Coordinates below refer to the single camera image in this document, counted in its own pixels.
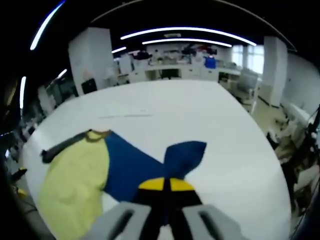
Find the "white table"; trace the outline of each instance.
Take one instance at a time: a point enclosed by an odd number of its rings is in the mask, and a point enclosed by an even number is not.
[[[288,108],[290,113],[294,115],[296,118],[298,118],[304,127],[307,127],[309,124],[313,124],[315,122],[314,117],[312,117],[305,110],[297,107],[293,103],[290,103]]]
[[[35,202],[49,167],[42,163],[41,150],[88,129],[111,129],[161,162],[172,144],[207,142],[201,164],[186,176],[202,202],[236,220],[251,240],[288,239],[291,207],[280,163],[254,120],[218,83],[140,82],[65,102],[22,151]],[[105,211],[115,204],[103,195]]]

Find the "yellow and blue garment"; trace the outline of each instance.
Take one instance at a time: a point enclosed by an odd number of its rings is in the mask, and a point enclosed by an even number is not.
[[[200,164],[206,145],[200,141],[171,145],[161,163],[113,131],[80,133],[42,152],[50,167],[38,208],[57,238],[81,237],[103,213],[102,191],[119,202],[132,202],[147,180],[184,179]]]

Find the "ceiling light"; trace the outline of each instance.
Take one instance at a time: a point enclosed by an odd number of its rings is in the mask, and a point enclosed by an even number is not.
[[[123,46],[123,47],[120,47],[120,48],[118,48],[118,49],[116,49],[116,50],[113,50],[111,53],[117,53],[117,52],[120,52],[120,51],[122,51],[122,50],[125,50],[125,49],[127,49],[125,46]]]
[[[26,77],[24,76],[21,79],[21,86],[20,86],[20,109],[24,108],[24,95],[25,95],[25,86],[26,86]]]
[[[155,44],[155,43],[164,43],[164,42],[176,42],[176,41],[181,41],[181,42],[200,42],[200,43],[207,43],[207,44],[215,44],[215,45],[222,45],[225,47],[231,48],[232,45],[219,42],[219,41],[210,41],[210,40],[205,40],[205,39],[196,39],[196,38],[167,38],[167,39],[159,39],[159,40],[151,40],[151,41],[144,41],[142,44]]]
[[[31,44],[31,47],[30,47],[30,50],[34,50],[39,42],[39,39],[42,35],[42,33],[44,32],[46,26],[48,25],[50,19],[54,16],[54,14],[56,13],[56,11],[58,11],[58,9],[62,6],[62,4],[64,4],[65,2],[63,1],[62,3],[60,3],[47,17],[46,19],[44,20],[44,22],[42,23],[41,27],[39,28],[38,32],[36,33],[33,41],[32,41],[32,44]]]
[[[234,38],[234,39],[238,39],[242,42],[245,42],[247,44],[250,44],[252,46],[257,46],[257,44],[255,44],[252,41],[249,41],[243,37],[237,36],[237,35],[233,35],[224,31],[218,31],[218,30],[213,30],[213,29],[208,29],[208,28],[202,28],[202,27],[189,27],[189,26],[173,26],[173,27],[161,27],[161,28],[154,28],[154,29],[150,29],[150,30],[145,30],[145,31],[138,31],[129,35],[125,35],[120,37],[121,40],[124,39],[128,39],[131,37],[135,37],[138,35],[142,35],[142,34],[150,34],[150,33],[156,33],[156,32],[162,32],[162,31],[181,31],[181,30],[190,30],[190,31],[200,31],[200,32],[207,32],[207,33],[212,33],[212,34],[220,34],[220,35],[224,35],[230,38]]]
[[[65,69],[62,72],[60,72],[60,74],[58,75],[57,79],[61,78],[66,72],[67,72],[67,69]]]
[[[140,52],[140,50],[135,50],[135,51],[130,51],[130,52],[128,52],[128,54],[136,55],[136,54],[139,53],[139,52]]]
[[[2,137],[2,136],[5,136],[5,135],[8,135],[8,134],[10,134],[10,133],[12,133],[13,131],[9,131],[9,132],[5,132],[5,133],[3,133],[3,134],[0,134],[0,137]]]

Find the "yellow cloth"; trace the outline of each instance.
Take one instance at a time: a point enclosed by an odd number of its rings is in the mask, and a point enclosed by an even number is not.
[[[89,132],[91,139],[100,138]],[[104,139],[86,139],[60,152],[51,162],[38,198],[38,210],[59,240],[78,239],[103,213],[102,189],[109,170]]]

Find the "blue cloth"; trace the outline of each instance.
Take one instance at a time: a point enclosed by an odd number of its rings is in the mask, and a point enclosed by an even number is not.
[[[109,152],[109,171],[103,190],[119,202],[130,202],[139,185],[149,179],[184,179],[200,164],[207,146],[200,141],[169,146],[162,164],[114,132],[104,141]]]
[[[216,60],[214,57],[205,57],[205,67],[208,69],[215,69],[216,68]]]

